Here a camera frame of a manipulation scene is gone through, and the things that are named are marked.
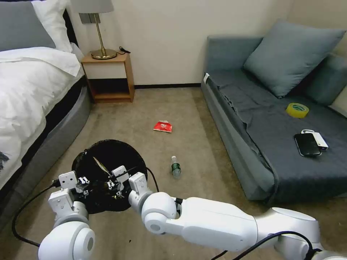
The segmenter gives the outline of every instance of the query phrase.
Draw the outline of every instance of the trash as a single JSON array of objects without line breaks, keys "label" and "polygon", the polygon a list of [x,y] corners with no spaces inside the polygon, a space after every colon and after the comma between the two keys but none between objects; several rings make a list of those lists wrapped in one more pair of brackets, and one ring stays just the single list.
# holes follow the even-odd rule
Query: trash
[{"label": "trash", "polygon": [[181,166],[177,162],[176,156],[171,157],[171,171],[172,171],[172,176],[175,179],[179,179],[181,176]]},{"label": "trash", "polygon": [[153,130],[172,133],[172,125],[168,121],[160,120],[155,124]]}]

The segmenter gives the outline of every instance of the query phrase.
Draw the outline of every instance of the black trash bag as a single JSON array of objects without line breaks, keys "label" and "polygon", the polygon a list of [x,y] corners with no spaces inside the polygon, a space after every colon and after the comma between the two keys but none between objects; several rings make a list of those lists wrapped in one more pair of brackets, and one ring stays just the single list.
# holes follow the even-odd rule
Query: black trash bag
[{"label": "black trash bag", "polygon": [[137,172],[145,174],[147,179],[146,164],[140,154],[127,143],[118,140],[103,140],[95,143],[80,153],[72,163],[72,170],[77,177],[85,176],[89,181],[89,195],[79,201],[86,205],[89,214],[103,211],[124,211],[130,208],[128,197],[131,192],[129,181],[124,185],[122,195],[124,198],[114,197],[108,189],[109,175],[97,164],[96,158],[109,173],[119,166],[124,165],[130,175]]}]

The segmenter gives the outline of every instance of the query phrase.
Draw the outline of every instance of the table lamp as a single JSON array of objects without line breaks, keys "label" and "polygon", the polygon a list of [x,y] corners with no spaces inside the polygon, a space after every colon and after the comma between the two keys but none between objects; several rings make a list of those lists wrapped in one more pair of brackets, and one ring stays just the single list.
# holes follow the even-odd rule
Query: table lamp
[{"label": "table lamp", "polygon": [[92,51],[91,56],[97,60],[112,59],[117,56],[117,52],[112,49],[105,49],[102,43],[99,23],[96,18],[96,13],[109,13],[113,11],[113,5],[111,0],[71,0],[72,8],[79,13],[92,13],[94,15],[95,24],[100,39],[101,49]]}]

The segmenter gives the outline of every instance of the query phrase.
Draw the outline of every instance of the white wall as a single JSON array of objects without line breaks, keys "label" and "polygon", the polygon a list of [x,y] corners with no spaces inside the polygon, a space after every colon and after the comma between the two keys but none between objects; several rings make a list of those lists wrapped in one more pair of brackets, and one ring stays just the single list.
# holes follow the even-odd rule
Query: white wall
[{"label": "white wall", "polygon": [[[294,0],[288,20],[320,28],[347,29],[347,0]],[[347,57],[347,35],[334,52]],[[336,98],[333,106],[347,112],[347,87]]]},{"label": "white wall", "polygon": [[[101,14],[105,47],[130,50],[136,85],[201,81],[210,34],[263,35],[293,0],[113,0]],[[99,48],[94,24],[69,10],[80,48]]]}]

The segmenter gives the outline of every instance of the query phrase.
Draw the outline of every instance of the white power bank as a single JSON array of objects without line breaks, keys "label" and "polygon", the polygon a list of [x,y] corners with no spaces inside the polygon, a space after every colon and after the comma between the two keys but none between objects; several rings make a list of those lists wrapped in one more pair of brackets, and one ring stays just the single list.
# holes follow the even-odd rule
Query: white power bank
[{"label": "white power bank", "polygon": [[320,150],[322,151],[325,151],[329,148],[329,146],[327,145],[327,143],[324,141],[323,137],[321,136],[320,133],[317,133],[313,130],[310,130],[310,129],[303,129],[301,131],[302,134],[305,134],[305,133],[312,133],[313,134],[313,137],[314,139],[316,140],[316,143],[319,147]]}]

